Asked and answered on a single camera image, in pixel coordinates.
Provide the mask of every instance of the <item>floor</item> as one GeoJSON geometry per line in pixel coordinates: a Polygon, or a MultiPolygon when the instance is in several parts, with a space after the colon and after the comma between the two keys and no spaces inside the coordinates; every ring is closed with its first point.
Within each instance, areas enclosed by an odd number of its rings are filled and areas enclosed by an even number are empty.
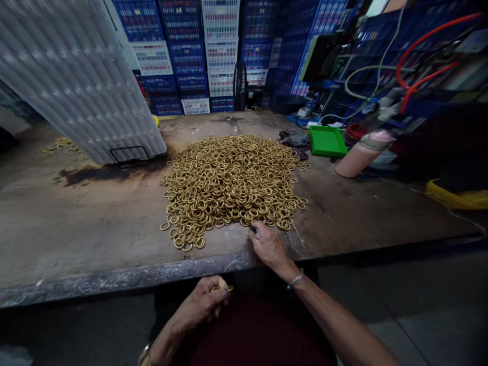
{"type": "MultiPolygon", "coordinates": [[[[487,261],[487,252],[477,252],[378,267],[322,266],[318,273],[322,288],[401,364],[469,366],[486,364],[488,356],[487,261]]],[[[2,311],[7,326],[0,341],[26,346],[39,366],[134,365],[154,321],[153,300],[145,294],[2,311]]]]}

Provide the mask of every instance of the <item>maroon shirt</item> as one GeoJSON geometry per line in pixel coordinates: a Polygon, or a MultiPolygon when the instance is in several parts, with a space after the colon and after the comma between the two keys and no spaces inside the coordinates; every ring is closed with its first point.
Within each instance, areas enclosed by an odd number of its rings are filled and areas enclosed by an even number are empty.
{"type": "Polygon", "coordinates": [[[180,345],[174,364],[337,365],[330,344],[311,326],[316,324],[263,298],[236,296],[218,320],[200,326],[180,345]]]}

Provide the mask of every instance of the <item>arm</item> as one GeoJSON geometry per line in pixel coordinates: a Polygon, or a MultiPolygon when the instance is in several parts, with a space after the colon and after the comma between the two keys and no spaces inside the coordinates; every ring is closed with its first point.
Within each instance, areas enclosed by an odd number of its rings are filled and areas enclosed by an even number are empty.
{"type": "MultiPolygon", "coordinates": [[[[280,235],[259,221],[253,226],[260,233],[257,238],[249,231],[254,251],[285,283],[291,284],[300,270],[288,258],[280,235]]],[[[370,330],[307,276],[295,284],[294,290],[346,365],[398,365],[395,356],[370,330]]]]}
{"type": "Polygon", "coordinates": [[[228,287],[220,276],[203,277],[168,320],[149,350],[151,365],[169,365],[178,346],[202,321],[218,318],[222,302],[227,302],[228,287]]]}

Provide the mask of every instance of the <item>white cable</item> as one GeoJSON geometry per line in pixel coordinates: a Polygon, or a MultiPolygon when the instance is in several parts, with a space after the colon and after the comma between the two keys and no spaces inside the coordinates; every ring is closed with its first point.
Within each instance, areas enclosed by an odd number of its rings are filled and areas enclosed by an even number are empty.
{"type": "MultiPolygon", "coordinates": [[[[398,23],[396,24],[397,25],[396,26],[396,32],[395,32],[393,38],[391,39],[390,44],[386,48],[385,53],[383,54],[383,57],[381,57],[380,65],[377,66],[379,68],[379,70],[378,70],[378,78],[377,78],[377,81],[376,81],[375,90],[373,91],[373,93],[371,94],[371,96],[369,98],[364,98],[363,96],[360,96],[360,97],[357,97],[357,98],[370,99],[370,98],[372,98],[375,95],[376,91],[378,90],[378,87],[380,85],[380,72],[381,72],[381,69],[386,68],[386,67],[383,66],[383,60],[385,59],[386,53],[390,50],[391,45],[393,44],[393,42],[397,38],[398,33],[400,32],[400,24],[402,23],[403,11],[405,10],[405,7],[406,7],[407,3],[408,3],[408,0],[405,0],[405,2],[403,3],[402,9],[400,10],[400,15],[398,16],[398,23]]],[[[349,119],[349,118],[355,116],[356,114],[358,114],[361,109],[362,109],[362,106],[359,106],[357,108],[357,110],[352,115],[347,116],[347,117],[340,117],[340,116],[335,115],[335,114],[326,114],[325,116],[323,116],[323,117],[321,117],[319,119],[319,121],[318,121],[319,122],[319,125],[322,123],[322,120],[324,118],[326,118],[326,117],[337,117],[339,119],[349,119]]]]}
{"type": "MultiPolygon", "coordinates": [[[[349,89],[348,87],[348,83],[349,83],[349,80],[354,76],[356,75],[358,72],[361,72],[361,71],[364,71],[364,70],[369,70],[369,69],[379,69],[379,68],[382,68],[382,69],[389,69],[389,70],[396,70],[397,67],[396,66],[381,66],[381,65],[372,65],[372,66],[365,66],[363,68],[360,68],[360,69],[357,69],[356,71],[354,71],[351,75],[349,75],[349,77],[346,79],[346,82],[344,83],[344,90],[347,94],[355,97],[355,98],[361,98],[361,99],[371,99],[375,93],[376,93],[376,89],[375,89],[375,92],[373,93],[373,95],[371,95],[370,97],[365,97],[365,96],[362,96],[360,94],[356,94],[354,93],[353,91],[351,91],[351,89],[349,89]]],[[[404,69],[402,68],[402,71],[414,71],[414,69],[404,69]]]]}
{"type": "MultiPolygon", "coordinates": [[[[361,72],[363,70],[368,70],[368,69],[379,69],[379,68],[382,68],[382,69],[390,69],[390,70],[396,70],[397,68],[395,66],[380,66],[380,65],[372,65],[372,66],[365,66],[363,68],[360,68],[360,69],[357,69],[356,71],[354,71],[351,75],[349,75],[349,77],[346,79],[346,82],[344,83],[344,89],[345,91],[349,94],[349,95],[352,95],[353,97],[356,97],[356,98],[361,98],[361,99],[364,99],[364,100],[367,100],[367,99],[370,99],[372,97],[374,97],[375,93],[376,93],[376,90],[375,92],[368,98],[368,97],[365,97],[365,96],[362,96],[362,95],[359,95],[359,94],[355,94],[353,93],[351,90],[349,90],[348,86],[347,86],[347,83],[349,82],[349,79],[351,77],[353,77],[356,73],[358,72],[361,72]]],[[[413,71],[413,69],[402,69],[402,71],[413,71]]],[[[349,115],[347,117],[341,117],[341,116],[338,116],[336,114],[326,114],[325,116],[322,116],[319,118],[318,120],[318,123],[321,124],[322,120],[326,117],[337,117],[339,119],[349,119],[351,117],[354,117],[355,115],[357,115],[360,110],[362,109],[362,105],[360,105],[356,111],[352,114],[352,115],[349,115]]]]}
{"type": "Polygon", "coordinates": [[[464,221],[469,222],[470,224],[474,225],[474,226],[475,226],[475,227],[476,227],[476,228],[479,230],[479,232],[480,232],[480,234],[481,234],[481,237],[476,237],[476,238],[474,238],[476,241],[481,240],[481,239],[485,239],[485,238],[488,236],[488,232],[486,231],[486,228],[485,228],[484,226],[482,226],[482,225],[480,225],[479,223],[476,223],[476,222],[474,222],[474,221],[472,221],[472,220],[470,220],[470,219],[468,219],[468,218],[465,218],[464,216],[461,216],[461,215],[458,215],[458,214],[456,214],[456,213],[452,212],[452,210],[449,208],[449,206],[447,206],[447,205],[446,205],[444,202],[442,202],[442,201],[440,201],[440,200],[438,200],[438,199],[436,198],[436,195],[434,195],[434,194],[432,194],[432,193],[429,193],[429,192],[422,192],[422,191],[418,191],[418,190],[416,190],[416,189],[413,189],[413,188],[410,188],[410,187],[405,186],[405,184],[403,184],[403,183],[399,183],[399,182],[396,182],[396,181],[391,181],[391,180],[386,180],[386,179],[384,179],[384,178],[382,178],[382,177],[379,177],[379,178],[380,178],[382,181],[386,182],[386,183],[393,184],[394,186],[400,186],[400,187],[402,187],[402,188],[409,189],[410,191],[415,192],[415,193],[424,194],[424,195],[426,195],[426,196],[432,196],[432,197],[433,197],[433,199],[434,199],[436,202],[440,203],[441,205],[443,205],[443,206],[445,207],[445,209],[447,210],[447,212],[448,212],[450,215],[454,216],[455,218],[458,218],[458,219],[461,219],[461,220],[464,220],[464,221]]]}
{"type": "Polygon", "coordinates": [[[385,49],[385,53],[383,54],[383,57],[381,57],[380,68],[378,70],[378,77],[376,78],[376,87],[375,87],[375,90],[373,92],[373,95],[376,93],[376,91],[378,90],[378,87],[380,86],[380,74],[381,74],[381,69],[382,69],[382,66],[383,66],[383,61],[385,60],[385,56],[388,53],[388,51],[390,50],[391,45],[393,44],[393,42],[397,38],[398,33],[400,32],[400,24],[402,24],[403,11],[405,10],[405,7],[406,7],[407,3],[408,3],[408,0],[405,0],[405,2],[403,3],[402,9],[400,10],[400,15],[398,16],[398,23],[396,24],[397,25],[396,26],[396,32],[393,35],[393,38],[391,39],[390,44],[385,49]]]}

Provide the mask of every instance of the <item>pink water bottle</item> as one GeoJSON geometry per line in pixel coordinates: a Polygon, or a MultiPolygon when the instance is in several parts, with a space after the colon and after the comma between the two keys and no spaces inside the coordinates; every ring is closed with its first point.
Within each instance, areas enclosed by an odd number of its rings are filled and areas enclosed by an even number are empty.
{"type": "Polygon", "coordinates": [[[387,130],[376,130],[364,135],[337,164],[335,172],[346,178],[357,177],[395,141],[387,130]]]}

